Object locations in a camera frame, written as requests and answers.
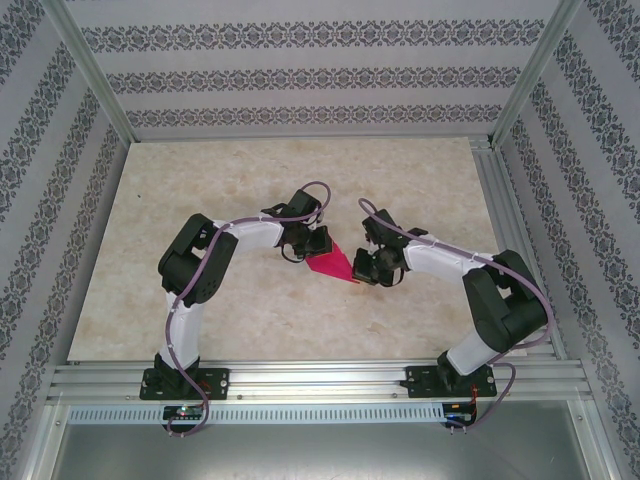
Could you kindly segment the aluminium frame post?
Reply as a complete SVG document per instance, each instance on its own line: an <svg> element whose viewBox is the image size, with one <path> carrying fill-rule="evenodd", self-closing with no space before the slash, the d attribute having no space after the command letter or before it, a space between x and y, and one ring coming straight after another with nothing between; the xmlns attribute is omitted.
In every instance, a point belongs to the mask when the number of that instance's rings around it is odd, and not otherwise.
<svg viewBox="0 0 640 480"><path fill-rule="evenodd" d="M40 0L40 2L123 144L130 147L134 143L139 143L140 140L124 108L66 6L66 1Z"/></svg>
<svg viewBox="0 0 640 480"><path fill-rule="evenodd" d="M493 150L500 147L524 107L526 100L569 27L582 0L559 0L549 22L541 33L533 53L529 57L513 91L502 109L490 137Z"/></svg>

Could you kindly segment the right circuit board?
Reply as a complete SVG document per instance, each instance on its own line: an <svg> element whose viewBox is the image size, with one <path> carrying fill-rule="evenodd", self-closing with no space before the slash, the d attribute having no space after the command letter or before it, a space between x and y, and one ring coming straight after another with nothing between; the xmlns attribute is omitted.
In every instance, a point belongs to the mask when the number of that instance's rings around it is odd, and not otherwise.
<svg viewBox="0 0 640 480"><path fill-rule="evenodd" d="M443 405L444 417L448 422L471 425L477 417L475 403L446 403Z"/></svg>

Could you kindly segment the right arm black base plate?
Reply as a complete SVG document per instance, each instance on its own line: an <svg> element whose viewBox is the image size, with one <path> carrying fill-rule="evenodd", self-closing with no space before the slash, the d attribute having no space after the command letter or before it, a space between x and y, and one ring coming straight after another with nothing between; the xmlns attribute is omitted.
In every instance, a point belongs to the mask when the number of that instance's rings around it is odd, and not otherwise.
<svg viewBox="0 0 640 480"><path fill-rule="evenodd" d="M409 366L405 373L406 379L400 385L410 398L462 398L471 397L473 391L480 398L497 395L494 373L487 365L466 376L440 365Z"/></svg>

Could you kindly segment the long aluminium mounting rail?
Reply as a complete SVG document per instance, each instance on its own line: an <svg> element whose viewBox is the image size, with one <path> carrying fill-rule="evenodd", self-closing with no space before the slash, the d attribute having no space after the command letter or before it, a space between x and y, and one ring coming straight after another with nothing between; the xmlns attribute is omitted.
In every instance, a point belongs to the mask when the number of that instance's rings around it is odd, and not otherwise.
<svg viewBox="0 0 640 480"><path fill-rule="evenodd" d="M509 357L516 378L507 401L591 400L592 388L578 360L552 356ZM231 404L346 404L409 402L400 383L411 365L427 360L210 361L203 367L230 373ZM54 370L46 401L67 405L138 403L148 362L83 361Z"/></svg>

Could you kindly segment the aluminium side rail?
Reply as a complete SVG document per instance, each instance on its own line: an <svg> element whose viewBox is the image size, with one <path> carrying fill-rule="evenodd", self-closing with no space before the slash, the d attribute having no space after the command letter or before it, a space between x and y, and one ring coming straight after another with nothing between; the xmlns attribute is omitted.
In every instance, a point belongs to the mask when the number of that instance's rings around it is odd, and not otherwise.
<svg viewBox="0 0 640 480"><path fill-rule="evenodd" d="M537 285L546 292L502 157L482 138L472 138L469 144L499 250L517 251Z"/></svg>

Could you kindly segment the circuit board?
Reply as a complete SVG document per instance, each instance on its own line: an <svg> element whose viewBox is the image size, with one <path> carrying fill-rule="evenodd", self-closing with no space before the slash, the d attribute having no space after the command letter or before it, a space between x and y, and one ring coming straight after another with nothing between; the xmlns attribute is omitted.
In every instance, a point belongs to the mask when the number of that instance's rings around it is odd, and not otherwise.
<svg viewBox="0 0 640 480"><path fill-rule="evenodd" d="M195 405L172 405L163 409L164 421L200 421L203 418L204 408Z"/></svg>
<svg viewBox="0 0 640 480"><path fill-rule="evenodd" d="M446 403L443 405L444 417L448 422L471 425L477 417L475 403Z"/></svg>

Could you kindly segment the left aluminium frame post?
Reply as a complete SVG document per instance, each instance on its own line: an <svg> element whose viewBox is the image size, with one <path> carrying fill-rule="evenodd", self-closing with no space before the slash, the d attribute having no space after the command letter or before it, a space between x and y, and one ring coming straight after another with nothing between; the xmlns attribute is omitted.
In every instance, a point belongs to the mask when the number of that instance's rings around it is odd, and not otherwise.
<svg viewBox="0 0 640 480"><path fill-rule="evenodd" d="M40 2L123 144L130 147L134 143L139 143L140 140L124 108L66 6L66 1L40 0Z"/></svg>

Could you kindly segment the pink square paper sheet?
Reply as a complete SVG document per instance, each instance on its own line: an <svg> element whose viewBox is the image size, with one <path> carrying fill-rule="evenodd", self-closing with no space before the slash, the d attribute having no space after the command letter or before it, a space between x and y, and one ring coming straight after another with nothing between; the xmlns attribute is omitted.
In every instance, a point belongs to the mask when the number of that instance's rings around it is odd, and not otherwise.
<svg viewBox="0 0 640 480"><path fill-rule="evenodd" d="M308 257L305 262L313 272L347 282L353 278L352 263L335 241L328 253Z"/></svg>

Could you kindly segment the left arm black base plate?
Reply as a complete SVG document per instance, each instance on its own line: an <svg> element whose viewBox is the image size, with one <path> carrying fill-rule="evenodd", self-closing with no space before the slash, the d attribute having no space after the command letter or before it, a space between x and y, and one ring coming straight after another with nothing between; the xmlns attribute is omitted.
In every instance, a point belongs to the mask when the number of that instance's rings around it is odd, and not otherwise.
<svg viewBox="0 0 640 480"><path fill-rule="evenodd" d="M226 400L229 388L229 370L220 368L200 368L192 381L209 400ZM199 391L180 374L170 369L163 375L158 369L149 368L143 373L139 391L141 400L202 400Z"/></svg>

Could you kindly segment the right aluminium frame post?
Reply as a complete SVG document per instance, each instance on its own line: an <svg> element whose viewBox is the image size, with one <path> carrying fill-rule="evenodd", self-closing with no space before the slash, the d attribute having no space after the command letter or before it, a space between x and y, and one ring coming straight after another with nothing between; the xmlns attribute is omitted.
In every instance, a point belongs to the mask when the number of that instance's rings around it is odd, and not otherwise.
<svg viewBox="0 0 640 480"><path fill-rule="evenodd" d="M513 91L502 109L490 137L493 150L500 147L524 107L526 100L569 27L582 0L559 0L549 22L541 33L533 53L529 57Z"/></svg>

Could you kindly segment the left circuit board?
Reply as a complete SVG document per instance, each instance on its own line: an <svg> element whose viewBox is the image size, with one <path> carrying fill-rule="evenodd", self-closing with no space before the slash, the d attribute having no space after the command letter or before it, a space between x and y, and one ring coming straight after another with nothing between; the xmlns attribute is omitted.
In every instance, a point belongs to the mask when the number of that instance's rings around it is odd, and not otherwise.
<svg viewBox="0 0 640 480"><path fill-rule="evenodd" d="M200 421L203 418L204 408L195 405L172 405L163 409L164 421Z"/></svg>

